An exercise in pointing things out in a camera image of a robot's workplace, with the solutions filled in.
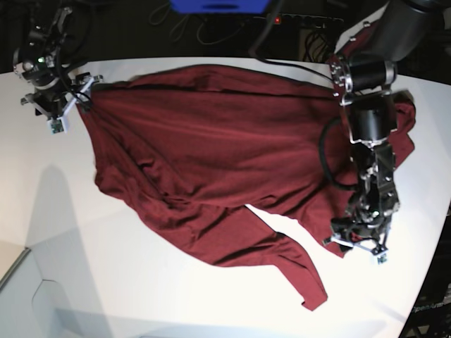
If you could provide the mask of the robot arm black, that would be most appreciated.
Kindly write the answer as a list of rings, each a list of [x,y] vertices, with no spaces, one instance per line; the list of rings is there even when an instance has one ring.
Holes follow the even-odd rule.
[[[335,242],[349,248],[370,249],[383,262],[393,213],[400,208],[394,183],[395,154],[388,139],[397,128],[392,84],[397,63],[405,58],[431,30],[434,20],[450,8],[449,1],[389,1],[359,26],[347,45],[329,61],[333,95],[342,115],[327,122],[319,139],[321,167],[330,183],[352,195],[345,217],[331,220]],[[327,164],[325,141],[329,129],[344,123],[351,144],[351,160],[357,169],[355,184],[338,182]]]
[[[68,129],[66,117],[72,107],[78,104],[90,109],[90,90],[103,80],[89,72],[71,78],[70,73],[83,66],[83,61],[63,66],[62,50],[72,12],[62,1],[37,4],[25,42],[13,53],[13,72],[34,88],[20,103],[31,105],[35,115],[43,115],[54,134]]]

